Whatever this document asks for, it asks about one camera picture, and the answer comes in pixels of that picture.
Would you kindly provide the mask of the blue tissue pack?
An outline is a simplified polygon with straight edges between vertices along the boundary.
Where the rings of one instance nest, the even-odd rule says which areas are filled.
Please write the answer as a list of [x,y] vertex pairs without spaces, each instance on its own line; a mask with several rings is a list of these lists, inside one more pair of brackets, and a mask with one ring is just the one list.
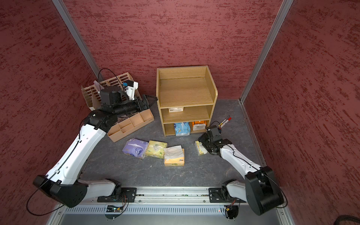
[[191,128],[188,122],[180,122],[174,124],[174,131],[177,137],[189,136]]

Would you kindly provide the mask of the corner aluminium post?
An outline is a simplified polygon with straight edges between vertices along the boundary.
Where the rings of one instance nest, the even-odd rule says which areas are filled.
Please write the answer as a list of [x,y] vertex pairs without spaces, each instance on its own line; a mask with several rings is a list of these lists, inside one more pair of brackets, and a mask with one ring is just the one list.
[[77,43],[78,47],[80,48],[83,56],[85,57],[86,61],[88,62],[89,66],[91,67],[93,73],[99,78],[100,69],[93,58],[89,48],[85,44],[75,22],[73,21],[67,7],[65,6],[64,1],[62,0],[52,0],[54,6],[56,7],[58,13],[60,14],[61,18],[63,19],[65,25],[67,26],[68,30],[70,31],[72,37],[74,38],[75,42]]
[[278,32],[280,31],[280,28],[291,8],[293,4],[293,0],[283,0],[282,1],[282,4],[279,8],[279,11],[276,15],[276,18],[271,26],[271,29],[269,31],[269,34],[264,42],[264,45],[262,47],[262,50],[259,54],[259,57],[255,63],[255,66],[253,68],[253,71],[249,77],[249,80],[244,88],[244,91],[240,97],[240,103],[243,105],[245,103],[245,100],[251,90],[251,87],[253,86],[257,76],[258,76],[258,73],[260,72],[260,69],[263,65],[263,63],[265,62],[265,59],[276,39],[276,36],[278,34]]

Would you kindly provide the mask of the lavender paper folder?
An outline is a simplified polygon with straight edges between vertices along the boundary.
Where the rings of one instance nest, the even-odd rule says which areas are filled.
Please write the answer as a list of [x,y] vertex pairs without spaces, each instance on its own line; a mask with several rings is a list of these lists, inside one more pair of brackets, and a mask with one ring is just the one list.
[[91,94],[92,110],[96,110],[101,107],[100,91],[102,89],[103,89],[103,86],[99,82],[94,81],[94,90]]

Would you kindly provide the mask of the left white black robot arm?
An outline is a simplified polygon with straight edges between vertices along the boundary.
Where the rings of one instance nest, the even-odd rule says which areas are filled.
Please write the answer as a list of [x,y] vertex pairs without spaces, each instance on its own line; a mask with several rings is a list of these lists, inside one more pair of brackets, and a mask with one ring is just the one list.
[[81,170],[99,141],[118,118],[150,109],[157,97],[143,95],[130,99],[122,87],[107,86],[100,91],[101,106],[80,123],[77,137],[57,164],[46,175],[38,175],[33,184],[45,195],[73,208],[85,199],[105,197],[122,200],[121,184],[112,179],[81,181]]

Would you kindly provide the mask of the yellow green tissue pack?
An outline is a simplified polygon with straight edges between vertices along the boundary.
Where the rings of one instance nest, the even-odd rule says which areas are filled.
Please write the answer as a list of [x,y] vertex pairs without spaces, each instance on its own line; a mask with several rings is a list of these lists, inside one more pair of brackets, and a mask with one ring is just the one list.
[[167,145],[168,144],[165,142],[150,140],[145,155],[147,157],[164,159],[165,148],[167,148]]

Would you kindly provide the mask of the white yellow tissue pack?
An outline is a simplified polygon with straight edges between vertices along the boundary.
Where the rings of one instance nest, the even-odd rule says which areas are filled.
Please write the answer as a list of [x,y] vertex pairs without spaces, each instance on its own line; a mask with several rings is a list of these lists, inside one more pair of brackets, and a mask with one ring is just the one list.
[[207,150],[204,148],[201,142],[195,141],[195,147],[199,156],[207,154]]

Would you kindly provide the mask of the orange white tissue box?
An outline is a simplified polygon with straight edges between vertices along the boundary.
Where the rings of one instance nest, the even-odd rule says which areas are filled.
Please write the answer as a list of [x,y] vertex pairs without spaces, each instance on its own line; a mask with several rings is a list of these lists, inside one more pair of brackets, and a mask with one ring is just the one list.
[[173,146],[164,149],[165,167],[183,167],[185,165],[184,149],[180,146]]

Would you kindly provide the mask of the red tipped marker pen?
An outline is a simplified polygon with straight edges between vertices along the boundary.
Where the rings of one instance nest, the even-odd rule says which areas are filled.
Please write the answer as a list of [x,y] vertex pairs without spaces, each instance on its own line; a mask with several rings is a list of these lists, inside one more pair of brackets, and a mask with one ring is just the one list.
[[220,123],[220,128],[223,128],[232,118],[228,116],[225,120]]

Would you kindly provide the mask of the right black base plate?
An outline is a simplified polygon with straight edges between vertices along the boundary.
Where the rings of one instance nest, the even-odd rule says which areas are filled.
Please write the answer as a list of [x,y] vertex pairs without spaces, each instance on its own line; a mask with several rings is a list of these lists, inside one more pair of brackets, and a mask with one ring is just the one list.
[[211,187],[208,189],[211,203],[246,203],[245,201],[231,197],[225,187]]

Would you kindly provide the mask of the left corner aluminium post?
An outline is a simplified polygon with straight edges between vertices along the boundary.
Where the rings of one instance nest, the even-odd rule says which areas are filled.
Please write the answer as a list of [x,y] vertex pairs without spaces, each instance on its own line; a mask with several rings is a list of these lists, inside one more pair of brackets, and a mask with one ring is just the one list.
[[54,6],[56,7],[58,13],[60,14],[61,18],[63,19],[65,25],[67,26],[68,30],[70,31],[72,37],[74,38],[75,42],[77,43],[78,47],[80,48],[83,56],[85,57],[86,61],[88,62],[89,66],[91,67],[93,73],[99,78],[100,69],[93,58],[89,48],[85,44],[75,22],[73,21],[67,7],[65,6],[64,1],[62,0],[52,0]]

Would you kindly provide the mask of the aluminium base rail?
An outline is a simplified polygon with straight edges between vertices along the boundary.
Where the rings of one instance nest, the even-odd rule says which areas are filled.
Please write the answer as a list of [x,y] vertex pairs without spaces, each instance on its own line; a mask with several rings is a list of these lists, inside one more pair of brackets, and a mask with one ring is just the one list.
[[[120,187],[120,184],[114,184],[113,182],[105,182],[105,183],[94,183],[90,185],[86,184],[75,184],[75,185],[57,185],[55,184],[51,188],[51,193],[53,198],[60,202],[61,204],[73,208],[79,205],[83,200],[87,199],[97,199],[102,196],[110,196],[116,187]],[[174,201],[179,201],[180,198],[190,198],[190,197],[199,197],[203,195],[207,195],[209,197],[208,189],[193,189],[193,188],[174,188],[170,190],[165,189],[151,189],[146,192],[153,197],[161,197],[173,199]]]

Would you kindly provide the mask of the wooden slotted desk organizer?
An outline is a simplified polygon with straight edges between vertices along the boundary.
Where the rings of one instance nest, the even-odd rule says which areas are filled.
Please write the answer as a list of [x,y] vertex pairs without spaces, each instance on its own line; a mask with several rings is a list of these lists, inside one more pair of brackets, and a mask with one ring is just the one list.
[[[117,75],[115,78],[109,78],[100,82],[103,88],[107,86],[120,86],[122,82],[127,80],[133,81],[133,77],[130,73],[124,73]],[[94,90],[94,84],[88,87],[81,87],[82,95],[85,99],[87,107],[92,110],[92,92]],[[113,141],[119,141],[131,133],[139,130],[140,128],[150,124],[154,121],[154,116],[150,109],[142,112],[130,113],[128,115],[121,116],[118,121],[108,132],[109,138]]]

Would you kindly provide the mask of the small beige tissue box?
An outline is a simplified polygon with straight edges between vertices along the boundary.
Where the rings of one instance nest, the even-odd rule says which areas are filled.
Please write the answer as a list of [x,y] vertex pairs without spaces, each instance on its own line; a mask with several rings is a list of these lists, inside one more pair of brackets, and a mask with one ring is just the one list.
[[169,113],[177,113],[184,111],[184,107],[171,107],[168,109]]

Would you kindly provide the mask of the purple tissue pack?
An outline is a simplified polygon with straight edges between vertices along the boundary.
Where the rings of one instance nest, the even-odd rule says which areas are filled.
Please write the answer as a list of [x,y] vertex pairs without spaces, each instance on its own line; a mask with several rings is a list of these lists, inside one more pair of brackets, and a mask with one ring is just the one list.
[[135,138],[129,139],[122,149],[124,154],[144,159],[149,143]]

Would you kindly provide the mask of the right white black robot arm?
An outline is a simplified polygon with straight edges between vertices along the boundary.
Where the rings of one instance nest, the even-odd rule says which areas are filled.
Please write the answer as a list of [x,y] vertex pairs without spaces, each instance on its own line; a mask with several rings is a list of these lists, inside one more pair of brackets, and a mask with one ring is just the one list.
[[262,215],[287,202],[278,185],[274,171],[268,166],[260,166],[242,154],[228,139],[221,136],[221,128],[210,126],[198,141],[211,155],[220,156],[230,163],[243,177],[244,182],[228,180],[221,190],[210,193],[211,200],[236,203],[247,202],[256,215]]

